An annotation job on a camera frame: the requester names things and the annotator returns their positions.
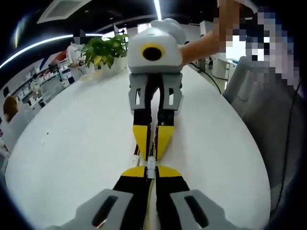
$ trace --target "air vent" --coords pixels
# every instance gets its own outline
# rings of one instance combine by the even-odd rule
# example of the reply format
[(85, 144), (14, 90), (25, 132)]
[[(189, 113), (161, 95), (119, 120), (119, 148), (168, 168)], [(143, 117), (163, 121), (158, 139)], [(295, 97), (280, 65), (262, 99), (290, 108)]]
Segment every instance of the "air vent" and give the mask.
[(37, 24), (67, 19), (90, 1), (91, 0), (54, 0), (37, 21)]

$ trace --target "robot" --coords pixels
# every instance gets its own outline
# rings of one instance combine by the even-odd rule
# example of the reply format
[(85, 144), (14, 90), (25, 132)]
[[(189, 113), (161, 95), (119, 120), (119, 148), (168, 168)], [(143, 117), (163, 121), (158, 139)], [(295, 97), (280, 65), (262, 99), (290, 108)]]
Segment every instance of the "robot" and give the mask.
[[(134, 155), (142, 156), (147, 163), (143, 166), (136, 163), (122, 173), (113, 189), (104, 189), (81, 205), (74, 219), (48, 230), (149, 230), (149, 200), (154, 181), (160, 229), (199, 230), (201, 226), (204, 230), (247, 230), (227, 221), (224, 210), (201, 191), (190, 190), (176, 169), (156, 165), (174, 133), (174, 117), (182, 104), (182, 56), (178, 44), (184, 42), (185, 34), (173, 19), (153, 21), (151, 28), (129, 41), (129, 100), (137, 142)], [(158, 124), (150, 145), (150, 105), (157, 89)]]
[[(129, 41), (128, 66), (130, 74), (129, 100), (134, 116), (133, 133), (139, 150), (148, 160), (150, 155), (151, 99), (160, 90), (158, 124), (155, 130), (155, 159), (163, 156), (174, 133), (174, 116), (182, 103), (182, 55), (178, 45), (186, 41), (180, 24), (173, 19), (153, 21), (152, 27), (135, 35)], [(173, 94), (173, 103), (169, 97)]]

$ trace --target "gray bracket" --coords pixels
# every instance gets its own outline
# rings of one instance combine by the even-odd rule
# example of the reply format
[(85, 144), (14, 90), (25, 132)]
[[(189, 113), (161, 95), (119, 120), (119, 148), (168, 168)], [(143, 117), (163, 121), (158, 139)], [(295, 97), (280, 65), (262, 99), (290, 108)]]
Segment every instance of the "gray bracket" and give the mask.
[[(131, 111), (133, 112), (136, 109), (145, 109), (145, 90), (148, 76), (146, 74), (130, 74), (129, 79), (130, 91), (128, 95)], [(136, 104), (136, 97), (138, 93), (140, 97), (140, 104)]]
[[(145, 90), (148, 80), (146, 74), (130, 74), (130, 91), (129, 91), (129, 103), (131, 111), (136, 109), (145, 109)], [(174, 110), (175, 114), (179, 113), (181, 103), (183, 99), (182, 92), (180, 90), (182, 74), (162, 74), (164, 85), (164, 101), (163, 109)], [(170, 104), (170, 89), (173, 90), (173, 103)], [(137, 94), (140, 97), (140, 103), (136, 103)]]
[(172, 193), (171, 197), (176, 206), (182, 230), (200, 229), (193, 216), (192, 210), (187, 203), (187, 197), (192, 197), (192, 199), (197, 202), (198, 207), (201, 208), (201, 210), (198, 211), (203, 212), (208, 220), (209, 224), (202, 228), (203, 230), (249, 230), (246, 228), (239, 228), (230, 223), (225, 218), (225, 212), (223, 208), (209, 199), (200, 190)]
[(131, 193), (105, 189), (81, 205), (77, 209), (74, 219), (61, 227), (51, 226), (46, 228), (46, 230), (97, 230), (97, 227), (92, 225), (92, 221), (100, 207), (108, 198), (112, 198), (115, 202), (107, 215), (105, 224), (99, 229), (120, 230), (122, 220), (132, 196), (133, 194)]

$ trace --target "gray robot part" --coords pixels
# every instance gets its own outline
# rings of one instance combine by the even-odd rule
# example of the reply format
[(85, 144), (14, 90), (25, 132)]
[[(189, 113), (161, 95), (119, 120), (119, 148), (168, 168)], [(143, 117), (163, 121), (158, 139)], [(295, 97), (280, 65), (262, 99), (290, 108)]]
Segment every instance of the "gray robot part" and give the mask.
[(131, 73), (179, 73), (182, 71), (183, 65), (178, 66), (129, 66)]
[[(146, 74), (130, 74), (129, 79), (130, 91), (128, 95), (131, 111), (136, 109), (145, 109), (145, 90), (148, 76)], [(139, 104), (136, 102), (137, 94), (139, 94), (140, 97)]]
[(103, 224), (103, 230), (120, 230), (121, 222), (133, 194), (111, 189), (105, 189), (77, 209), (74, 219), (63, 226), (51, 226), (46, 230), (97, 230), (92, 225), (93, 218), (107, 200), (113, 200), (114, 204), (107, 215), (107, 221)]
[[(163, 109), (174, 110), (175, 112), (180, 111), (182, 102), (182, 92), (180, 90), (182, 74), (162, 74), (162, 80), (164, 85), (164, 101)], [(146, 74), (130, 74), (130, 91), (129, 91), (129, 102), (132, 111), (136, 109), (145, 109), (145, 90), (148, 81)], [(170, 104), (170, 90), (173, 91), (173, 103)], [(137, 104), (136, 97), (139, 94), (140, 103)]]
[(205, 217), (202, 220), (206, 219), (208, 225), (203, 227), (203, 230), (249, 230), (239, 228), (226, 220), (223, 208), (209, 199), (200, 190), (172, 193), (171, 197), (176, 206), (182, 230), (200, 229), (188, 204), (188, 200), (193, 201), (194, 204), (196, 203), (194, 207), (198, 207), (198, 210), (195, 211), (204, 214), (202, 216)]
[(159, 28), (160, 30), (172, 35), (179, 45), (183, 45), (186, 41), (186, 33), (181, 28), (179, 22), (174, 19), (166, 18), (162, 21), (154, 20), (151, 22), (151, 25), (152, 27)]

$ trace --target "white robot part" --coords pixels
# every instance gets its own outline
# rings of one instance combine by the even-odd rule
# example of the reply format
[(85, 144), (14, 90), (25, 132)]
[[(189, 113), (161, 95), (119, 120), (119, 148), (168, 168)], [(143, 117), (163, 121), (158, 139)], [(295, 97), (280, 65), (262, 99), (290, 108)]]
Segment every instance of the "white robot part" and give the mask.
[(166, 18), (162, 21), (154, 20), (151, 22), (151, 25), (152, 27), (156, 27), (172, 35), (179, 45), (183, 45), (186, 42), (186, 33), (181, 28), (179, 22), (174, 19)]
[(133, 74), (179, 73), (182, 70), (178, 41), (185, 40), (185, 33), (178, 23), (165, 20), (152, 22), (152, 27), (129, 40), (128, 66)]

